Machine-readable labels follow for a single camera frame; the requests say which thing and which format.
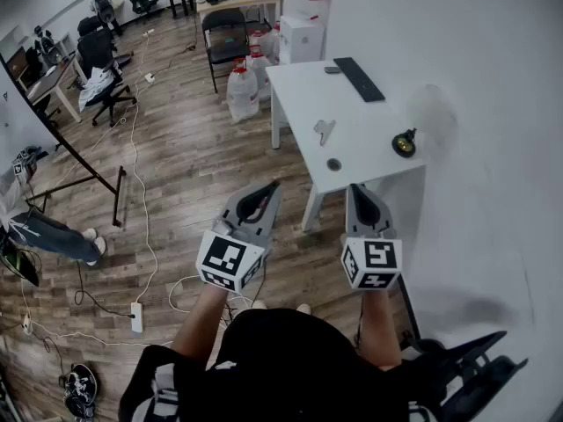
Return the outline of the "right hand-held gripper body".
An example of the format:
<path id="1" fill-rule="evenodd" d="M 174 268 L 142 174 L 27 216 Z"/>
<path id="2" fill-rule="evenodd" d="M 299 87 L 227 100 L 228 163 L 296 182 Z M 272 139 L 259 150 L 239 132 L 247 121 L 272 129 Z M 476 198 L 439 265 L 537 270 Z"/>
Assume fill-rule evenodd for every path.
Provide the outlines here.
<path id="1" fill-rule="evenodd" d="M 342 235 L 340 262 L 352 289 L 389 289 L 403 270 L 403 241 Z"/>

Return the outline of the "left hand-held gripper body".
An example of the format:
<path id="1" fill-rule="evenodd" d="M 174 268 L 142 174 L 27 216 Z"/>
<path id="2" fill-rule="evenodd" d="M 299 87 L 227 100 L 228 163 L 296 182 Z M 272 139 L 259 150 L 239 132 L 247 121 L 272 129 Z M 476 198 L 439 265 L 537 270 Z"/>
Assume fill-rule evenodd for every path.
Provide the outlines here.
<path id="1" fill-rule="evenodd" d="M 217 216 L 204 232 L 195 267 L 208 284 L 241 293 L 270 252 L 272 224 L 233 223 Z"/>

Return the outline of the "small metal part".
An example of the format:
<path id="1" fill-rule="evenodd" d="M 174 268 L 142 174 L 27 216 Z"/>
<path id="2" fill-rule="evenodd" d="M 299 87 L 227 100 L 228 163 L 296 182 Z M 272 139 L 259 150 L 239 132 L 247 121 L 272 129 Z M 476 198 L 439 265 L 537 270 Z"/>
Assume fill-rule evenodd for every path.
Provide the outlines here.
<path id="1" fill-rule="evenodd" d="M 314 132 L 319 135 L 319 145 L 324 147 L 328 141 L 334 127 L 336 125 L 336 120 L 319 120 L 314 126 Z"/>

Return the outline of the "person's right forearm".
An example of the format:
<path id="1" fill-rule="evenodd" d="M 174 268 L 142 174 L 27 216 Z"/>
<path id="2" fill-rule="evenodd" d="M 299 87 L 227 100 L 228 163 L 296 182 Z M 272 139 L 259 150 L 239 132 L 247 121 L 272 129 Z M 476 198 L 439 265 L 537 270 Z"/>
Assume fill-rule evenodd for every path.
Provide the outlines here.
<path id="1" fill-rule="evenodd" d="M 402 362 L 386 291 L 363 293 L 359 351 L 367 362 L 382 370 L 390 370 Z"/>

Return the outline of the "person's left forearm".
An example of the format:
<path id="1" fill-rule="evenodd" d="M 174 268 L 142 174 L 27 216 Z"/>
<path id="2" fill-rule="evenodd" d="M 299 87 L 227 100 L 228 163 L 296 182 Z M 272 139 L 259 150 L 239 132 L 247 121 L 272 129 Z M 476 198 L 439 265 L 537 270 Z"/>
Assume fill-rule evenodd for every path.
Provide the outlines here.
<path id="1" fill-rule="evenodd" d="M 226 289 L 205 284 L 171 343 L 171 349 L 205 369 L 228 297 Z"/>

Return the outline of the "black brass round object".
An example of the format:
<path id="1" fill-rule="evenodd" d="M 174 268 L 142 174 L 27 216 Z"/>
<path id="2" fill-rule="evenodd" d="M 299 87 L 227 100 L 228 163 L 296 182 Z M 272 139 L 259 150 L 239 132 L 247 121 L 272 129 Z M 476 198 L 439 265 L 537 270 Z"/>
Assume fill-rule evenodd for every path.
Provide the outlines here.
<path id="1" fill-rule="evenodd" d="M 416 131 L 416 128 L 407 129 L 405 132 L 396 135 L 392 139 L 391 146 L 397 155 L 403 158 L 411 158 L 414 156 L 416 152 L 414 142 Z"/>

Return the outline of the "water jugs with red caps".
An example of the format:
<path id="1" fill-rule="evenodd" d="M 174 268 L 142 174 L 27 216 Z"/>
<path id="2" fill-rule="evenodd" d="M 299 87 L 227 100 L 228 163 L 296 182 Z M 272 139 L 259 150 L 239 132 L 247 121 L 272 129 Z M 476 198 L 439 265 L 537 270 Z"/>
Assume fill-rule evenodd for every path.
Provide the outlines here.
<path id="1" fill-rule="evenodd" d="M 249 120 L 259 112 L 258 91 L 254 71 L 247 67 L 245 58 L 237 58 L 228 78 L 226 93 L 226 101 L 234 122 Z"/>

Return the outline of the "person's black printed shirt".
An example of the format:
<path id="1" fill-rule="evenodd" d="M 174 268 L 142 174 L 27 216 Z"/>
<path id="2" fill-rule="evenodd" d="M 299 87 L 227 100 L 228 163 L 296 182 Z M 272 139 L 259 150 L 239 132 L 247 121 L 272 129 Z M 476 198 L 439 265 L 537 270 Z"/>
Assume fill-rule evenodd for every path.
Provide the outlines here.
<path id="1" fill-rule="evenodd" d="M 409 422 L 402 368 L 364 360 L 327 322 L 293 309 L 249 309 L 211 367 L 165 346 L 143 350 L 119 422 Z"/>

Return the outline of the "black keyboard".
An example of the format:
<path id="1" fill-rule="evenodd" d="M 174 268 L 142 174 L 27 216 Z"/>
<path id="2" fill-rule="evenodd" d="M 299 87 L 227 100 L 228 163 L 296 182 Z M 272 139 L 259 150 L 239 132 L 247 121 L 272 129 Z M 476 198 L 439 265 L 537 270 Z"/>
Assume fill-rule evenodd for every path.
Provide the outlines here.
<path id="1" fill-rule="evenodd" d="M 385 101 L 384 94 L 352 57 L 334 58 L 333 61 L 353 85 L 364 102 Z"/>

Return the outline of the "black folding chair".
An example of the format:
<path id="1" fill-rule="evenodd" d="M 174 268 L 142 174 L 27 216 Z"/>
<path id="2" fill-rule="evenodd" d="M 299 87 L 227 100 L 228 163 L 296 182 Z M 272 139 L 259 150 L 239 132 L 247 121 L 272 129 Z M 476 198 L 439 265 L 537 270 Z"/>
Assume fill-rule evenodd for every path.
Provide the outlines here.
<path id="1" fill-rule="evenodd" d="M 218 92 L 214 67 L 249 55 L 245 16 L 238 8 L 214 11 L 202 20 L 201 29 L 212 83 L 215 92 Z M 227 46 L 224 43 L 228 38 L 234 39 L 233 45 Z"/>

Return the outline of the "white cloth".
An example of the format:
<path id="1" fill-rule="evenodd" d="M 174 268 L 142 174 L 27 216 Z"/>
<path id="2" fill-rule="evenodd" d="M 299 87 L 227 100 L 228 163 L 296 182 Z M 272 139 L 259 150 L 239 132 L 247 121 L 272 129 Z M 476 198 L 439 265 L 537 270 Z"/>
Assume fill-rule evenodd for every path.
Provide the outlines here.
<path id="1" fill-rule="evenodd" d="M 100 69 L 93 67 L 91 76 L 88 78 L 86 85 L 80 91 L 78 99 L 79 111 L 82 112 L 86 105 L 104 91 L 114 80 L 113 72 L 108 69 Z"/>

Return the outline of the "black white printed bag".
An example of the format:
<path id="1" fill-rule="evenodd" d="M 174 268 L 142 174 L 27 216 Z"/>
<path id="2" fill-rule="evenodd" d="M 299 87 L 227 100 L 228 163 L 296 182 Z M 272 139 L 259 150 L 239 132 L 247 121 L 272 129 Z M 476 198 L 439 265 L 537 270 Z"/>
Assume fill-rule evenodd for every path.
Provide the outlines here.
<path id="1" fill-rule="evenodd" d="M 95 374 L 85 364 L 72 365 L 66 375 L 59 377 L 63 387 L 63 404 L 76 422 L 92 422 L 98 383 Z"/>

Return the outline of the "black green curved object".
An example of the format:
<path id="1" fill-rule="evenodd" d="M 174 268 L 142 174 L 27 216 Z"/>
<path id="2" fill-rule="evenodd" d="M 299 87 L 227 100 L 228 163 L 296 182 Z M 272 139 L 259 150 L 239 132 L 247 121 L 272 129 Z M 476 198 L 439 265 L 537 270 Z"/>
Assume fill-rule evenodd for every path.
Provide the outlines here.
<path id="1" fill-rule="evenodd" d="M 39 286 L 39 277 L 31 258 L 8 238 L 0 242 L 0 263 L 19 278 Z"/>

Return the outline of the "dark-top desk white legs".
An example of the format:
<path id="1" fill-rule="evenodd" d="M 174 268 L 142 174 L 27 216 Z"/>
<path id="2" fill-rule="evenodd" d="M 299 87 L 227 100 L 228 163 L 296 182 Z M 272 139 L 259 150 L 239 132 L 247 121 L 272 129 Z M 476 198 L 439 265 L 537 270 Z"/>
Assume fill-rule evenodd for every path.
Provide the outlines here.
<path id="1" fill-rule="evenodd" d="M 78 55 L 73 53 L 70 55 L 69 60 L 61 66 L 56 66 L 55 70 L 48 76 L 41 78 L 27 93 L 26 98 L 28 102 L 35 106 L 46 96 L 55 94 L 60 103 L 66 108 L 67 112 L 77 123 L 82 121 L 79 112 L 77 111 L 77 104 L 72 104 L 66 97 L 62 89 L 62 80 L 72 71 L 75 70 L 78 75 L 85 79 L 85 74 L 80 67 Z"/>

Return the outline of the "dark monitor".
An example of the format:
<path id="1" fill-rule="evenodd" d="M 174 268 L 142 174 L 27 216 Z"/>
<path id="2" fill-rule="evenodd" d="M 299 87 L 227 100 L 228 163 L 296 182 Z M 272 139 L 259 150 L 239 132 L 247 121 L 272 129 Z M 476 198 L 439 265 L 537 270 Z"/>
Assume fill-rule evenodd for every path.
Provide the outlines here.
<path id="1" fill-rule="evenodd" d="M 28 68 L 28 61 L 26 59 L 26 51 L 23 47 L 20 47 L 8 60 L 8 69 L 11 76 L 20 81 L 21 77 L 24 75 L 26 69 Z"/>

